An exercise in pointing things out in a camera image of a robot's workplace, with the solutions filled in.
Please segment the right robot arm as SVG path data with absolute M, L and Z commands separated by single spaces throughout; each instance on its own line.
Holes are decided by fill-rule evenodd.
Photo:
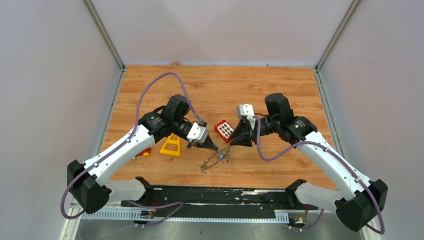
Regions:
M 262 117 L 256 115 L 251 104 L 236 107 L 239 122 L 230 137 L 230 144 L 256 146 L 259 157 L 271 162 L 272 157 L 263 155 L 261 137 L 277 134 L 290 149 L 297 149 L 311 159 L 336 186 L 332 190 L 299 179 L 286 189 L 285 201 L 290 208 L 312 205 L 335 213 L 348 229 L 355 232 L 378 219 L 380 228 L 376 232 L 384 234 L 382 211 L 388 193 L 386 183 L 381 179 L 372 180 L 354 168 L 309 119 L 294 114 L 288 98 L 282 93 L 272 93 L 264 102 L 267 114 Z

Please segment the grey metal keyring disc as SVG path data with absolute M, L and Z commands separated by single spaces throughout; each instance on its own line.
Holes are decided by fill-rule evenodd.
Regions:
M 221 161 L 218 161 L 218 155 L 220 153 L 224 153 L 225 158 Z M 202 165 L 200 165 L 199 168 L 200 168 L 202 173 L 206 173 L 209 169 L 217 167 L 221 163 L 229 163 L 231 155 L 232 155 L 232 147 L 231 146 L 226 146 L 224 148 L 221 148 L 219 151 L 216 151 L 214 154 L 212 154 L 207 159 L 205 159 L 204 162 L 202 163 Z

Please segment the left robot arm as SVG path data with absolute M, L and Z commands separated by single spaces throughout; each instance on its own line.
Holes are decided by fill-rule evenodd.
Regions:
M 174 134 L 188 142 L 187 147 L 218 151 L 204 123 L 190 122 L 185 96 L 173 95 L 166 105 L 144 114 L 119 141 L 98 155 L 80 163 L 73 160 L 67 166 L 69 192 L 87 214 L 93 214 L 107 203 L 133 200 L 149 206 L 153 193 L 141 177 L 111 181 L 110 178 L 131 158 Z

